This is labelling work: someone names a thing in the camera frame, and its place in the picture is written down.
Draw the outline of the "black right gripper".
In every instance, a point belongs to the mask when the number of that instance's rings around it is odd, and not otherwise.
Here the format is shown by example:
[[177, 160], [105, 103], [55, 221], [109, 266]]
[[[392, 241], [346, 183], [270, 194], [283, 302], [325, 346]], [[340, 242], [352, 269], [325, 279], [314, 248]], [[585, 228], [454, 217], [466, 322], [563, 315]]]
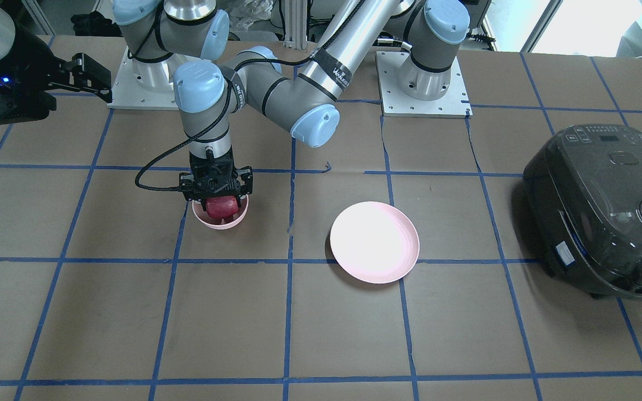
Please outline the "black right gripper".
[[13, 23], [0, 33], [0, 125], [39, 121], [56, 109], [43, 92], [62, 89], [113, 101], [110, 70], [85, 53], [57, 58], [38, 36]]

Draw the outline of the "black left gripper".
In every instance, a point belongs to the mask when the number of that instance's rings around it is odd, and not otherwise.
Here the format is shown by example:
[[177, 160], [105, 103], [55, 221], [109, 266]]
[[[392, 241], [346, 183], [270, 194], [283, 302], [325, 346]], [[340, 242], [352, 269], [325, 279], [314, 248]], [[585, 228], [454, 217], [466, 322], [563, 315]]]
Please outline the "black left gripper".
[[179, 190], [188, 201], [232, 196], [240, 198], [253, 191], [252, 167], [235, 167], [234, 150], [216, 157], [207, 152], [205, 157], [189, 153], [190, 173], [180, 173]]

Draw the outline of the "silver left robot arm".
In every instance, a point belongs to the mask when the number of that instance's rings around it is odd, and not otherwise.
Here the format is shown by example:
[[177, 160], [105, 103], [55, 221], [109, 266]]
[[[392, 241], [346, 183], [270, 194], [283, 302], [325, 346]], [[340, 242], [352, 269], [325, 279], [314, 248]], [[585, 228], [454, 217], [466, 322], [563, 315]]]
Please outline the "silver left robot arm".
[[215, 1], [114, 1], [112, 10], [136, 71], [163, 69], [162, 84], [143, 87], [175, 94], [187, 137], [180, 147], [188, 148], [191, 171], [170, 191], [200, 203], [239, 203], [252, 193], [252, 169], [235, 167], [230, 114], [251, 106], [294, 139], [319, 147], [341, 119], [334, 103], [380, 34], [410, 45], [399, 75], [402, 91], [435, 101], [446, 93], [471, 21], [461, 1], [347, 1], [289, 79], [282, 72], [286, 61], [263, 46], [216, 64], [230, 19]]

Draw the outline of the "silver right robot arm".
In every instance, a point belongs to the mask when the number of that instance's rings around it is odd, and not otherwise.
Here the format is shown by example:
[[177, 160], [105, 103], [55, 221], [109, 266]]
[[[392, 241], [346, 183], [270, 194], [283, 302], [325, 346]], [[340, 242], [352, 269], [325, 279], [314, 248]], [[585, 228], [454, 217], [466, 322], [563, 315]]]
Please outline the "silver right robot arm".
[[[112, 10], [112, 19], [99, 11], [71, 16], [75, 34], [125, 38], [128, 58], [140, 65], [174, 54], [216, 60], [230, 30], [214, 1], [115, 1]], [[46, 119], [57, 108], [56, 89], [113, 99], [109, 69], [85, 53], [59, 58], [0, 7], [0, 125]]]

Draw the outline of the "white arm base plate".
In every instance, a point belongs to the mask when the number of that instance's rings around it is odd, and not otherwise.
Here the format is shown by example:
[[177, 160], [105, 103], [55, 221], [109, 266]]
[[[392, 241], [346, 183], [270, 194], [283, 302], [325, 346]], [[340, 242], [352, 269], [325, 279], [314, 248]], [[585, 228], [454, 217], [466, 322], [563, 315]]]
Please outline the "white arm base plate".
[[183, 63], [193, 59], [174, 53], [158, 63], [143, 63], [128, 58], [123, 51], [120, 67], [112, 87], [110, 109], [177, 111], [172, 76]]
[[449, 70], [421, 70], [408, 52], [377, 51], [384, 116], [465, 119], [473, 116], [458, 58]]

